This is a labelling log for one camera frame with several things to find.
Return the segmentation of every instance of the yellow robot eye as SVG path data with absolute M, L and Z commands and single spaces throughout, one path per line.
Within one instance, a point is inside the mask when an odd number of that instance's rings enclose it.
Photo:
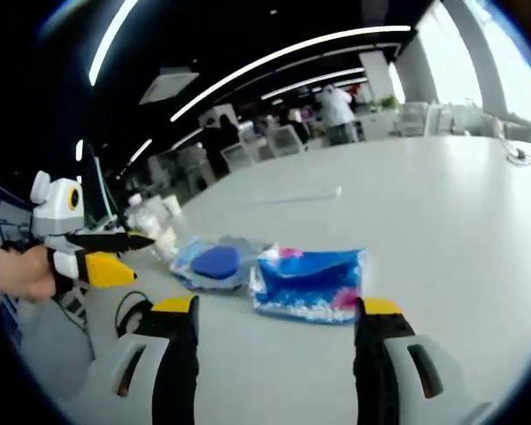
M 69 192 L 69 208 L 71 208 L 71 210 L 74 210 L 78 204 L 79 191 L 77 190 L 77 188 L 71 188 L 71 191 Z

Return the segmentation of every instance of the ceiling light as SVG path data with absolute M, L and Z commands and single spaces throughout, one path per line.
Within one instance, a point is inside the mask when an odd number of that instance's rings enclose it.
M 90 80 L 90 85 L 94 86 L 96 83 L 96 78 L 98 78 L 98 73 L 100 72 L 100 67 L 103 64 L 104 58 L 110 45 L 114 41 L 114 37 L 118 33 L 118 30 L 126 20 L 127 15 L 134 8 L 135 4 L 138 3 L 138 0 L 124 0 L 124 3 L 120 6 L 119 10 L 114 15 L 112 22 L 108 26 L 108 29 L 104 33 L 104 37 L 100 44 L 98 45 L 98 50 L 96 51 L 95 58 L 92 61 L 90 66 L 90 71 L 88 71 L 88 79 Z
M 180 139 L 179 142 L 177 142 L 176 144 L 174 144 L 172 147 L 171 147 L 171 151 L 174 151 L 175 149 L 177 149 L 178 147 L 180 147 L 182 144 L 184 144 L 188 139 L 190 139 L 191 137 L 195 137 L 196 135 L 198 135 L 201 131 L 203 131 L 202 128 L 198 128 L 196 129 L 195 131 L 193 131 L 192 133 L 189 133 L 188 135 L 186 135 L 185 137 L 183 137 L 182 139 Z
M 153 142 L 153 140 L 151 139 L 148 139 L 146 140 L 143 145 L 140 147 L 140 149 L 138 149 L 134 155 L 132 155 L 132 158 L 130 158 L 130 160 L 127 162 L 128 165 L 132 164 L 134 161 L 136 161 L 138 159 L 138 157 L 140 155 L 142 155 L 142 152 L 145 151 L 148 146 L 150 146 L 151 142 Z
M 295 84 L 291 84 L 290 86 L 284 87 L 283 89 L 275 90 L 275 91 L 272 91 L 271 93 L 263 95 L 262 100 L 266 100 L 266 99 L 269 99 L 270 97 L 280 95 L 281 93 L 285 93 L 286 91 L 298 89 L 299 87 L 303 87 L 308 84 L 313 84 L 314 82 L 328 80 L 328 79 L 336 78 L 336 77 L 342 77 L 343 75 L 348 75 L 351 73 L 361 73 L 362 71 L 364 71 L 364 68 L 345 69 L 344 71 L 338 71 L 337 73 L 328 73 L 326 75 L 321 75 L 320 77 L 310 78 L 309 80 L 296 82 Z
M 322 53 L 322 54 L 317 55 L 317 56 L 311 56 L 310 58 L 303 59 L 303 60 L 298 60 L 297 62 L 293 62 L 291 64 L 282 66 L 281 68 L 277 68 L 275 70 L 275 72 L 277 73 L 279 71 L 284 71 L 286 69 L 292 68 L 293 66 L 298 66 L 298 65 L 301 65 L 301 64 L 305 64 L 307 62 L 311 62 L 312 60 L 325 58 L 327 56 L 341 55 L 343 53 L 350 53 L 352 51 L 358 51 L 358 50 L 373 50 L 373 49 L 379 49 L 379 48 L 384 48 L 384 47 L 397 47 L 397 48 L 400 48 L 401 47 L 401 43 L 400 42 L 381 42 L 381 43 L 378 43 L 378 44 L 363 44 L 361 46 L 356 46 L 356 47 L 347 47 L 346 49 L 332 50 L 332 51 L 328 51 L 326 53 Z
M 77 162 L 81 161 L 82 159 L 82 145 L 84 144 L 84 141 L 80 139 L 79 142 L 77 142 L 77 147 L 75 149 L 74 158 L 77 160 Z
M 338 81 L 335 83 L 335 87 L 350 86 L 351 84 L 359 84 L 360 82 L 368 81 L 367 78 L 357 78 L 355 80 Z
M 264 56 L 261 59 L 255 60 L 251 64 L 248 64 L 240 68 L 239 70 L 234 71 L 233 73 L 226 76 L 222 80 L 212 84 L 207 90 L 203 91 L 202 93 L 199 93 L 197 96 L 191 99 L 187 104 L 185 104 L 182 108 L 180 108 L 180 110 L 177 111 L 171 117 L 171 121 L 176 121 L 182 114 L 184 114 L 186 111 L 188 111 L 193 106 L 198 104 L 205 97 L 209 96 L 211 93 L 225 86 L 232 80 L 235 80 L 236 78 L 240 77 L 241 75 L 244 75 L 245 73 L 251 71 L 254 68 L 257 68 L 258 66 L 262 66 L 263 64 L 266 64 L 267 62 L 280 58 L 281 56 L 287 55 L 294 51 L 301 50 L 306 47 L 313 46 L 315 44 L 329 42 L 331 40 L 335 40 L 338 38 L 351 37 L 353 35 L 364 35 L 364 34 L 373 34 L 373 33 L 393 33 L 393 32 L 405 32 L 405 31 L 411 31 L 411 27 L 406 26 L 406 25 L 394 25 L 394 26 L 387 26 L 387 27 L 366 27 L 366 28 L 349 29 L 347 31 L 341 31 L 338 33 L 322 35 L 320 37 L 312 38 L 304 42 L 298 42 L 297 44 L 293 44 L 292 46 L 286 47 L 285 49 L 277 50 L 276 52 L 271 53 L 267 56 Z
M 277 71 L 273 71 L 272 73 L 265 73 L 263 75 L 260 75 L 258 78 L 254 78 L 253 80 L 250 80 L 248 82 L 245 82 L 242 86 L 238 86 L 234 89 L 234 91 L 237 91 L 239 89 L 243 89 L 246 86 L 249 86 L 250 84 L 253 84 L 256 81 L 263 80 L 265 77 L 269 77 L 270 75 L 274 75 Z

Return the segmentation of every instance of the robotic arm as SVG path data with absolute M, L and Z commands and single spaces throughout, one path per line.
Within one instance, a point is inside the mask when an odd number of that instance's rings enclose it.
M 152 239 L 132 232 L 84 234 L 82 186 L 70 179 L 52 182 L 47 173 L 40 171 L 30 199 L 37 204 L 32 234 L 48 248 L 60 291 L 72 287 L 67 278 L 98 288 L 134 281 L 134 271 L 113 253 L 141 249 L 154 243 Z

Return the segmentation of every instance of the wall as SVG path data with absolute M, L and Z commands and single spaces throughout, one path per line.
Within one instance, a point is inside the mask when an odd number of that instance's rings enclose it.
M 435 81 L 423 45 L 416 35 L 396 60 L 405 102 L 438 102 Z

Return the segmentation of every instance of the plastic bottle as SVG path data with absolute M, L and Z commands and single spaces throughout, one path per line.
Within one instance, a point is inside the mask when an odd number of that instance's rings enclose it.
M 134 194 L 130 204 L 128 224 L 154 239 L 153 251 L 163 261 L 171 261 L 177 254 L 177 236 L 169 225 L 163 227 L 153 211 L 142 202 L 142 195 Z

